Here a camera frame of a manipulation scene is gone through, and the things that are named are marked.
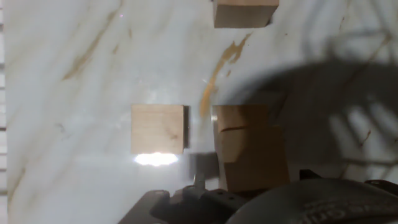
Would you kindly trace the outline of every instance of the white marble surface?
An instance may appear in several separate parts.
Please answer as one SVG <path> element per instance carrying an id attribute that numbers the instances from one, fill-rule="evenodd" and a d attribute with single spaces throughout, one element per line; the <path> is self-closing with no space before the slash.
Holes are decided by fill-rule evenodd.
<path id="1" fill-rule="evenodd" d="M 191 184 L 190 154 L 214 151 L 210 118 L 200 118 L 202 93 L 224 50 L 247 34 L 240 58 L 218 73 L 211 104 L 331 55 L 356 61 L 287 75 L 289 88 L 260 94 L 285 128 L 291 179 L 301 167 L 337 177 L 348 158 L 356 162 L 347 178 L 398 180 L 395 140 L 382 132 L 398 136 L 391 100 L 398 82 L 388 76 L 382 90 L 345 84 L 376 62 L 396 61 L 397 1 L 281 0 L 264 29 L 217 30 L 206 0 L 13 0 L 5 8 L 9 223 L 117 223 L 146 191 Z M 348 78 L 335 82 L 336 74 Z M 246 86 L 242 94 L 251 91 Z M 191 106 L 190 148 L 176 163 L 133 162 L 132 103 Z"/>

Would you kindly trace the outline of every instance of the wood piece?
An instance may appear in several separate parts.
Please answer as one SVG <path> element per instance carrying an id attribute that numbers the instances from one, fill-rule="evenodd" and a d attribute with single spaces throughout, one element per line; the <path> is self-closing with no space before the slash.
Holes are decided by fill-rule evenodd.
<path id="1" fill-rule="evenodd" d="M 266 105 L 221 105 L 214 106 L 217 113 L 218 132 L 242 129 L 248 126 L 267 126 Z"/>
<path id="2" fill-rule="evenodd" d="M 218 152 L 224 159 L 219 164 L 223 172 L 220 187 L 230 192 L 245 192 L 289 183 L 280 127 L 232 130 L 220 134 L 224 135 L 224 144 Z"/>
<path id="3" fill-rule="evenodd" d="M 215 28 L 265 27 L 279 0 L 213 0 Z"/>
<path id="4" fill-rule="evenodd" d="M 131 153 L 182 154 L 182 105 L 132 105 Z"/>

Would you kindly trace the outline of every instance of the brown stain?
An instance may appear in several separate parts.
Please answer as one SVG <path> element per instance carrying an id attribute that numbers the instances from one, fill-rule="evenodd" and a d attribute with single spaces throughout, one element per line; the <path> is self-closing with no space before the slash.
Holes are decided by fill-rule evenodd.
<path id="1" fill-rule="evenodd" d="M 345 16 L 343 16 L 343 19 L 340 22 L 340 26 L 338 28 L 339 31 L 341 31 L 341 27 L 343 26 L 344 19 L 345 19 Z"/>
<path id="2" fill-rule="evenodd" d="M 81 56 L 77 56 L 75 58 L 75 60 L 73 61 L 73 65 L 72 68 L 69 70 L 68 73 L 66 73 L 62 80 L 68 80 L 72 77 L 75 76 L 79 76 L 82 71 L 85 68 L 85 65 L 88 64 L 87 62 L 90 62 L 89 58 L 93 55 L 94 50 L 96 49 L 96 47 L 98 46 L 98 43 L 100 42 L 102 36 L 104 35 L 106 29 L 109 27 L 109 25 L 111 24 L 112 20 L 115 18 L 115 15 L 117 13 L 117 11 L 119 10 L 115 10 L 111 13 L 108 14 L 107 18 L 106 18 L 106 24 L 104 26 L 104 28 L 101 29 L 101 31 L 97 34 L 97 36 L 95 37 L 94 41 L 92 41 L 92 43 L 90 44 L 90 46 L 87 48 L 86 52 Z"/>
<path id="3" fill-rule="evenodd" d="M 8 204 L 12 203 L 12 198 L 14 196 L 14 192 L 18 189 L 21 180 L 25 176 L 25 173 L 26 173 L 26 168 L 23 167 L 22 170 L 21 170 L 21 174 L 19 175 L 18 179 L 16 180 L 15 187 L 8 190 L 8 199 L 7 199 Z"/>
<path id="4" fill-rule="evenodd" d="M 119 49 L 119 44 L 117 46 L 115 46 L 115 48 L 113 49 L 112 53 L 116 54 L 118 52 Z"/>
<path id="5" fill-rule="evenodd" d="M 371 133 L 372 133 L 372 131 L 369 130 L 369 131 L 368 131 L 368 135 L 366 136 L 365 140 L 364 140 L 361 144 L 359 144 L 361 147 L 362 147 L 363 144 L 366 142 L 366 140 L 368 140 L 368 138 L 369 138 L 369 136 L 371 135 Z"/>
<path id="6" fill-rule="evenodd" d="M 229 61 L 229 64 L 233 64 L 238 61 L 238 59 L 241 57 L 244 44 L 246 43 L 247 39 L 251 36 L 251 34 L 252 33 L 246 34 L 245 38 L 241 41 L 239 45 L 236 45 L 235 41 L 232 42 L 232 44 L 227 49 L 224 50 L 224 53 L 222 54 L 221 58 L 218 60 L 217 66 L 214 69 L 210 81 L 207 83 L 207 86 L 205 88 L 205 91 L 203 92 L 203 96 L 200 101 L 200 116 L 202 118 L 205 117 L 206 115 L 209 115 L 210 96 L 215 90 L 215 83 L 218 73 L 224 67 L 224 64 L 229 59 L 231 59 L 233 55 L 235 55 L 235 57 L 231 61 Z"/>
<path id="7" fill-rule="evenodd" d="M 379 54 L 379 51 L 387 45 L 392 39 L 392 36 L 390 34 L 386 35 L 386 38 L 381 42 L 380 46 L 373 52 L 373 54 L 369 57 L 369 59 L 362 65 L 360 66 L 356 71 L 353 72 L 352 76 L 348 79 L 348 81 L 344 84 L 343 88 L 346 88 L 353 80 L 355 80 L 360 73 L 365 71 L 365 69 L 368 68 L 369 64 L 377 57 Z"/>

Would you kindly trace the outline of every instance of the wooden block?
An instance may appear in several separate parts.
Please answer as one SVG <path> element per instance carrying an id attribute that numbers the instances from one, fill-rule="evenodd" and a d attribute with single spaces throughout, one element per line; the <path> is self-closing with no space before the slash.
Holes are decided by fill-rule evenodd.
<path id="1" fill-rule="evenodd" d="M 221 105 L 214 106 L 217 113 L 218 132 L 242 129 L 248 126 L 267 126 L 266 105 Z"/>
<path id="2" fill-rule="evenodd" d="M 240 129 L 220 134 L 224 141 L 217 152 L 221 188 L 245 192 L 289 183 L 280 127 Z"/>
<path id="3" fill-rule="evenodd" d="M 131 153 L 182 154 L 182 105 L 132 105 Z"/>
<path id="4" fill-rule="evenodd" d="M 213 0 L 215 28 L 265 27 L 279 0 Z"/>

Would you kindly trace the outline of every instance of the cut wood block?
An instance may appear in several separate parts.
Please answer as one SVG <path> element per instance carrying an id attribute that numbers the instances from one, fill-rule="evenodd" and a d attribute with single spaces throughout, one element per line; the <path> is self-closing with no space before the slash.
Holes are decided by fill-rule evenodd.
<path id="1" fill-rule="evenodd" d="M 220 133 L 220 187 L 230 192 L 271 189 L 288 184 L 289 171 L 280 127 Z"/>
<path id="2" fill-rule="evenodd" d="M 213 0 L 215 28 L 265 27 L 279 0 Z"/>
<path id="3" fill-rule="evenodd" d="M 132 105 L 131 153 L 182 154 L 182 105 Z"/>
<path id="4" fill-rule="evenodd" d="M 242 129 L 248 126 L 267 126 L 266 105 L 221 105 L 214 106 L 217 113 L 218 132 Z"/>

